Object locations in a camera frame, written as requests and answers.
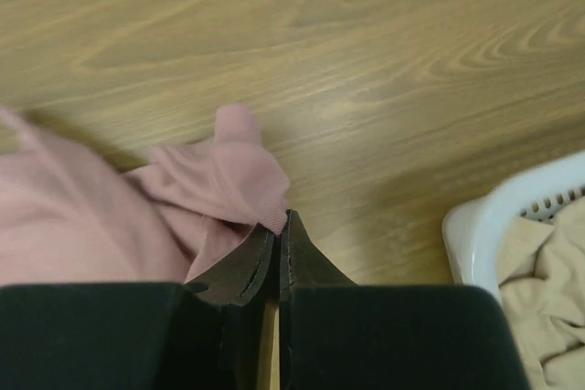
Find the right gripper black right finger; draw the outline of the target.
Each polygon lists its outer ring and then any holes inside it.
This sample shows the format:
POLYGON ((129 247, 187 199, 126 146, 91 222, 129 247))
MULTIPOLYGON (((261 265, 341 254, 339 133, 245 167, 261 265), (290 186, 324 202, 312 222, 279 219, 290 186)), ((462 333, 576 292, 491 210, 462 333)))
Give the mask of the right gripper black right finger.
POLYGON ((293 294, 298 288, 355 287, 311 241, 299 213, 289 209, 279 237, 279 366, 280 388, 293 389, 293 294))

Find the dusty pink printed t-shirt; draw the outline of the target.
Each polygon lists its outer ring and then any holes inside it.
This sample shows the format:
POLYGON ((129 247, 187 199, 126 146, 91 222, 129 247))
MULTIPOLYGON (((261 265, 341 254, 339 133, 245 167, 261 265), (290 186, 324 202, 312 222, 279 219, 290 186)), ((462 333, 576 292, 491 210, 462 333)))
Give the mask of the dusty pink printed t-shirt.
POLYGON ((12 111, 20 139, 1 158, 1 281, 187 282, 255 226, 282 232, 290 182, 244 106, 217 110, 211 138, 157 146, 116 171, 81 143, 12 111))

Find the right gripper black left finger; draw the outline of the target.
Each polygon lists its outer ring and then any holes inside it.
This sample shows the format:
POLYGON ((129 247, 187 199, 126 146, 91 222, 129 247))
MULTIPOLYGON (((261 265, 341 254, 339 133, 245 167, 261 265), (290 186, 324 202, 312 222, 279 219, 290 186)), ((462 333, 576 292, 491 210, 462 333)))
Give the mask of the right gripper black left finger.
POLYGON ((279 242, 264 227, 186 286, 218 312, 218 334, 198 367, 204 389, 268 389, 271 384, 279 242))

